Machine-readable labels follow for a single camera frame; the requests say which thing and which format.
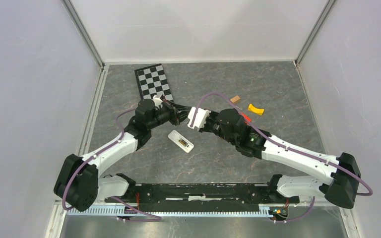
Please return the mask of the white remote control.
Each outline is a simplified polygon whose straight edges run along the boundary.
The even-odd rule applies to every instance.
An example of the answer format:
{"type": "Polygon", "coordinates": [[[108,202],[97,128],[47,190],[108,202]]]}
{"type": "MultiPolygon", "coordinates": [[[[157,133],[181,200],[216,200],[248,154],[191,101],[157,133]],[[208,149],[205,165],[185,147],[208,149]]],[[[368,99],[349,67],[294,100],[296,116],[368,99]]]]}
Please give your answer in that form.
{"type": "Polygon", "coordinates": [[[186,153],[194,148],[194,145],[176,130],[172,130],[168,134],[168,138],[186,153]]]}

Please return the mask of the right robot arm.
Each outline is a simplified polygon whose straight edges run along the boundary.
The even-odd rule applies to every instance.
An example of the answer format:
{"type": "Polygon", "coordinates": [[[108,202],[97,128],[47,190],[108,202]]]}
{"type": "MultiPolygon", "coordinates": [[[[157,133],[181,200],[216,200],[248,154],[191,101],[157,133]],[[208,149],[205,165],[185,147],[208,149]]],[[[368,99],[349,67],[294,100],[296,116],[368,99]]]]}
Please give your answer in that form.
{"type": "Polygon", "coordinates": [[[321,154],[285,142],[267,131],[254,129],[235,109],[219,113],[192,109],[188,118],[192,119],[193,114],[196,118],[188,123],[190,128],[214,133],[244,156],[281,163],[306,173],[299,177],[274,175],[266,190],[270,201],[318,196],[342,208],[354,207],[359,187],[356,178],[361,177],[361,172],[351,154],[321,154]]]}

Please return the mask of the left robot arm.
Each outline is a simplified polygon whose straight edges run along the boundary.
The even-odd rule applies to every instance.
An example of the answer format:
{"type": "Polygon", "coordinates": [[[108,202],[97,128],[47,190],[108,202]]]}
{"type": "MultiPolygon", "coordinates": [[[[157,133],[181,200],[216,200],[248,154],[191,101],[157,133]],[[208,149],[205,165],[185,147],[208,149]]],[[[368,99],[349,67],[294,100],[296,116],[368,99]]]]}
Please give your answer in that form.
{"type": "Polygon", "coordinates": [[[111,196],[124,202],[136,196],[134,186],[123,178],[100,179],[101,174],[121,158],[143,147],[151,138],[152,129],[170,122],[179,125],[193,108],[171,102],[164,97],[141,100],[133,109],[134,116],[120,134],[100,148],[85,155],[68,155],[54,186],[54,194],[62,199],[62,207],[69,211],[88,209],[96,200],[109,197],[103,192],[106,185],[114,185],[111,196]]]}

